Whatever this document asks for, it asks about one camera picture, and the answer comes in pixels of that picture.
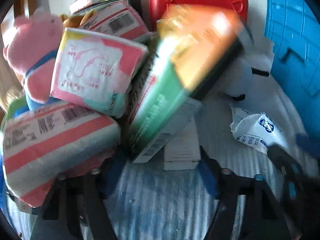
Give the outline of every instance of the metal bolt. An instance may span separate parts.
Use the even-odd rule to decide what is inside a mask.
[[[62,181],[62,180],[65,180],[67,178],[66,174],[60,174],[58,176],[58,180]]]
[[[285,171],[285,167],[284,166],[281,166],[281,172],[283,175],[287,175],[287,172]]]
[[[222,173],[225,174],[225,175],[230,175],[231,174],[231,170],[229,170],[227,168],[224,168],[224,169],[222,169]]]
[[[99,168],[95,168],[95,169],[91,170],[91,174],[92,175],[96,175],[96,174],[99,174],[99,173],[100,173],[100,169]]]

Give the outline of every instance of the black clamp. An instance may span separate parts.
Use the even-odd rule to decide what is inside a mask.
[[[60,175],[52,184],[32,230],[30,240],[83,240],[80,222],[89,226],[94,240],[116,240],[103,204],[115,189],[127,157],[118,149],[99,169],[84,176]]]
[[[264,177],[246,178],[222,169],[201,147],[201,161],[215,178],[219,204],[204,240],[229,240],[232,234],[239,195],[246,195],[241,240],[290,240],[280,204]]]
[[[268,158],[284,177],[281,205],[306,239],[319,239],[320,180],[309,178],[301,165],[281,147],[268,150]]]

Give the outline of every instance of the blue ribbon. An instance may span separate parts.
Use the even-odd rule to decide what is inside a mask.
[[[33,71],[41,67],[43,64],[47,63],[50,59],[57,57],[58,50],[50,51],[48,54],[44,55],[36,64],[34,64],[25,74],[24,78],[27,78]]]

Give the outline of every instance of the barcode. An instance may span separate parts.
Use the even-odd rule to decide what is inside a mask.
[[[152,156],[156,154],[170,139],[171,134],[169,133],[161,133],[156,139],[153,141],[152,145],[146,150],[146,152],[142,156]]]
[[[65,109],[61,113],[66,122],[72,122],[81,117],[94,114],[94,111],[82,106],[76,106],[74,108]]]
[[[112,30],[112,33],[116,33],[119,30],[123,29],[124,27],[128,27],[131,24],[134,23],[134,20],[131,18],[131,16],[127,13],[122,16],[120,16],[117,19],[114,19],[109,23],[109,26]]]

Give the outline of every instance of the brown plush toy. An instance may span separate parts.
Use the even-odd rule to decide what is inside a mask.
[[[74,15],[70,17],[65,14],[61,14],[60,19],[63,21],[63,27],[78,28],[96,13],[97,11],[93,10],[91,12],[88,12],[86,15]]]

